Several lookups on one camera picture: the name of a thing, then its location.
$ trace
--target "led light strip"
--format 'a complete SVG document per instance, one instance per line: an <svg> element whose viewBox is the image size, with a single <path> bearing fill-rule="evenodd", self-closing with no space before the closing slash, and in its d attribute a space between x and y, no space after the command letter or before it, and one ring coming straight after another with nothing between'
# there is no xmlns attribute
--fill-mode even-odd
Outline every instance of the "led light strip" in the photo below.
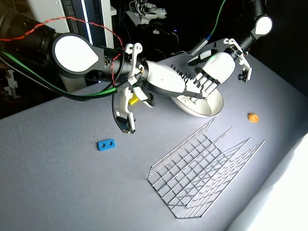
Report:
<svg viewBox="0 0 308 231"><path fill-rule="evenodd" d="M81 5L82 5L82 11L83 11L83 15L85 17L85 21L88 22L88 15L87 15L87 10L86 10L85 0L81 0ZM88 32L88 36L89 36L89 42L91 43L91 45L93 45L92 36L91 36L91 32L90 32L90 26L89 26L88 23L86 24L86 27L87 27L87 32Z"/></svg>

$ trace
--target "tabletop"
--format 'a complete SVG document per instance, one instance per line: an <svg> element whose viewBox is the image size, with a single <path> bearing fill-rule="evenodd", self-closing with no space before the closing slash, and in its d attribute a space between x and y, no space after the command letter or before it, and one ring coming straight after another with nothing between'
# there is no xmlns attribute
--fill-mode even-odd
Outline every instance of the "tabletop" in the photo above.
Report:
<svg viewBox="0 0 308 231"><path fill-rule="evenodd" d="M217 47L225 46L218 41ZM194 74L195 67L186 65L190 58L182 53L161 63ZM123 134L113 121L110 97L88 102L60 97L0 120L0 230L225 230L308 131L308 99L254 57L247 59L251 81L237 79L237 65L219 86L224 106L206 135L214 140L232 127L217 143L221 150L249 137L247 148L266 142L204 217L176 219L147 175L212 117L194 117L155 95L152 109L141 102L132 106L137 130ZM249 122L248 113L260 121ZM114 139L116 147L100 152L97 142L106 139Z"/></svg>

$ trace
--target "metal wire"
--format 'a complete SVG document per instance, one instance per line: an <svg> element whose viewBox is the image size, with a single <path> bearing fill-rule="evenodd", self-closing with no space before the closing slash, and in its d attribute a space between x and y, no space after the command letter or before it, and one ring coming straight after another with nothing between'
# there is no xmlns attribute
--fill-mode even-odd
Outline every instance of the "metal wire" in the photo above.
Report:
<svg viewBox="0 0 308 231"><path fill-rule="evenodd" d="M177 218L202 217L264 142L242 153L251 138L222 152L205 132L214 119L151 168L148 181Z"/></svg>

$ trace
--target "white light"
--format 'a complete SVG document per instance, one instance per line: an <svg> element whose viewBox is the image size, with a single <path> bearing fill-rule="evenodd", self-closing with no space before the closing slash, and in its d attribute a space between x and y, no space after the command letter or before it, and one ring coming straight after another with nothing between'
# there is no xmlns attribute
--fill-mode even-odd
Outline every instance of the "white light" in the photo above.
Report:
<svg viewBox="0 0 308 231"><path fill-rule="evenodd" d="M266 35L271 31L272 27L272 20L269 17L264 16L257 21L256 34Z"/></svg>
<svg viewBox="0 0 308 231"><path fill-rule="evenodd" d="M87 10L86 10L85 0L81 0L81 5L82 5L82 11L83 11L83 16L85 17L85 21L88 22L88 15L87 15ZM86 28L87 28L87 32L89 36L89 42L91 43L91 45L93 45L92 36L90 32L90 26L88 23L86 23Z"/></svg>

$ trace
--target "metal dish rack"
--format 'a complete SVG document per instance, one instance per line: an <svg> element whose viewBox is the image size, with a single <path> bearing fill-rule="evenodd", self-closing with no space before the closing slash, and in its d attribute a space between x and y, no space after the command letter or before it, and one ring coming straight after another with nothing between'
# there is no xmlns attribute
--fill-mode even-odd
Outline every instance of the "metal dish rack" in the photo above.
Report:
<svg viewBox="0 0 308 231"><path fill-rule="evenodd" d="M151 168L148 181L177 218L200 218L265 141L242 153L251 138L222 152L205 132L210 120Z"/></svg>

